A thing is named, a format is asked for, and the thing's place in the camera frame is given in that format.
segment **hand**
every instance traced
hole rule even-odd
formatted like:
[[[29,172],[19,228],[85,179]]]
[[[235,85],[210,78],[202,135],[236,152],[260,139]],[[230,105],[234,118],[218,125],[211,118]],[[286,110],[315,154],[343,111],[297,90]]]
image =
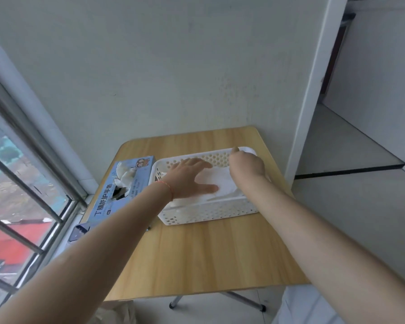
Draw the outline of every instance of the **hand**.
[[[169,172],[162,178],[173,190],[173,198],[188,198],[199,194],[215,193],[219,187],[214,184],[197,184],[195,176],[204,168],[212,168],[212,164],[199,158],[188,158],[172,165]]]
[[[252,153],[240,151],[238,147],[233,147],[228,160],[231,177],[242,191],[249,180],[256,177],[265,178],[266,170],[263,160]]]

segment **blue box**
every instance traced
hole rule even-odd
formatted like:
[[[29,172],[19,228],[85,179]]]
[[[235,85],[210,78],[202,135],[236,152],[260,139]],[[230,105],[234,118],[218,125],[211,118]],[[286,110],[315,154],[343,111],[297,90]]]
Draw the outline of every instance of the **blue box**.
[[[116,168],[118,163],[119,162],[116,162],[114,164],[113,169],[109,173],[87,222],[99,222],[105,218],[108,218],[121,207],[126,205],[135,196],[137,196],[138,193],[140,193],[149,184],[148,181],[150,179],[151,167],[155,163],[155,157],[149,156],[122,160],[122,163],[124,163],[127,167],[136,167],[136,173],[132,186],[130,187],[129,195],[116,200],[117,196],[113,198],[113,193],[116,189],[114,179],[117,178]]]

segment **person's left arm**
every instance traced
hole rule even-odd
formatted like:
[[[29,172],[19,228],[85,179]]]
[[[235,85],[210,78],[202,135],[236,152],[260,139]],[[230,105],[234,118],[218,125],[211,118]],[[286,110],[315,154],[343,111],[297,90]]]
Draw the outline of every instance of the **person's left arm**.
[[[0,308],[0,324],[85,324],[107,296],[152,220],[172,198],[213,193],[195,176],[211,164],[177,163],[162,179],[71,245]]]

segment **wooden tabletop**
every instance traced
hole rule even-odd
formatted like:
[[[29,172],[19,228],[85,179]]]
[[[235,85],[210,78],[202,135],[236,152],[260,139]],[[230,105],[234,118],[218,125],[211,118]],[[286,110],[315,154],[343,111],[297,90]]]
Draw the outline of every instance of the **wooden tabletop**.
[[[292,195],[257,129],[251,126],[131,140],[120,147],[107,173],[119,160],[150,155],[158,160],[233,146],[253,148],[264,160],[272,182]],[[259,213],[172,226],[156,217],[105,301],[305,283],[308,279]]]

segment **metal table leg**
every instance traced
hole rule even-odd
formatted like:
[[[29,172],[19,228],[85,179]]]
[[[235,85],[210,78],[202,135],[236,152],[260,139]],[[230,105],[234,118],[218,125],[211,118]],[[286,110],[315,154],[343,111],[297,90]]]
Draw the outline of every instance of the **metal table leg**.
[[[253,308],[258,309],[259,311],[262,311],[263,313],[267,310],[267,308],[265,307],[265,305],[259,304],[257,302],[254,302],[253,300],[250,300],[248,298],[243,297],[240,294],[237,294],[235,292],[232,291],[228,291],[228,292],[221,292],[221,294],[232,298],[234,300],[237,300],[245,305],[251,306]],[[178,302],[180,301],[180,299],[182,298],[182,295],[178,295],[177,297],[175,297],[175,299],[170,302],[170,309],[174,309],[175,306],[177,306]]]

